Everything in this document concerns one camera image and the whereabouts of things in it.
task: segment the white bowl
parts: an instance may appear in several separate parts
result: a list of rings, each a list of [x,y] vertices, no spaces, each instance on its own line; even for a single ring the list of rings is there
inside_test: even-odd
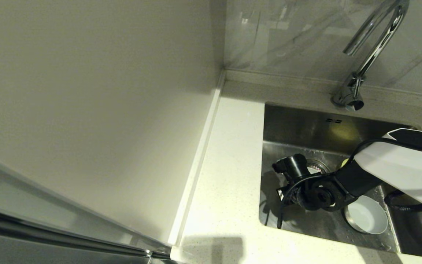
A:
[[[381,234],[387,230],[387,213],[373,199],[361,196],[344,208],[346,221],[354,229],[367,234]]]

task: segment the stainless steel sink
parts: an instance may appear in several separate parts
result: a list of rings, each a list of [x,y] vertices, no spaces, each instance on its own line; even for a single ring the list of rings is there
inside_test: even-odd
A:
[[[265,106],[263,161],[260,192],[260,221],[268,227],[277,226],[280,200],[275,191],[285,186],[284,176],[273,172],[271,165],[278,159],[303,154],[332,172],[363,140],[382,137],[397,128],[410,125],[394,124],[346,115],[300,110],[273,105]],[[388,184],[366,195],[378,201],[389,217],[389,227],[380,235],[363,234],[350,227],[341,212],[307,211],[293,205],[285,207],[282,229],[361,247],[422,256],[422,212],[406,213],[389,209],[385,194],[394,190]]]

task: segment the chrome faucet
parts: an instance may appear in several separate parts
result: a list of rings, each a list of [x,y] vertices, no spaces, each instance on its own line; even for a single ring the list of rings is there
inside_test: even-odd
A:
[[[364,44],[373,30],[382,20],[394,10],[389,25],[380,36],[370,54],[365,58],[359,69],[352,72],[345,80],[338,92],[333,95],[332,103],[338,107],[345,107],[350,111],[357,111],[364,106],[359,88],[365,80],[365,74],[370,66],[379,57],[380,52],[385,48],[392,36],[397,32],[398,27],[405,18],[408,10],[409,0],[385,0],[377,9],[370,14],[367,20],[359,28],[356,35],[346,46],[343,52],[348,56],[353,56]]]

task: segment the marble backsplash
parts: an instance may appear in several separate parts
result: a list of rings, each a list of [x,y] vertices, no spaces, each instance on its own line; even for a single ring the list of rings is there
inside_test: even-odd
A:
[[[227,0],[225,67],[344,81],[390,15],[353,57],[342,51],[382,0]],[[366,84],[422,94],[422,0],[366,74]]]

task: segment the speckled quartz countertop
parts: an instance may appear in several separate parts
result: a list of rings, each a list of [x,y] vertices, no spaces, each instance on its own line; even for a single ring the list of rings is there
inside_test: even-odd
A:
[[[294,83],[296,88],[261,85],[257,83],[260,79],[266,83],[275,79],[263,80],[259,75],[249,77],[253,83],[236,81],[243,77],[248,76],[228,72],[181,244],[173,248],[172,259],[187,264],[422,263],[422,257],[265,227],[258,218],[265,102],[402,122],[422,129],[421,102],[400,103],[411,95],[389,95],[389,102],[367,96],[360,112],[341,112],[329,101],[331,91],[302,89],[300,85],[307,85],[302,83]]]

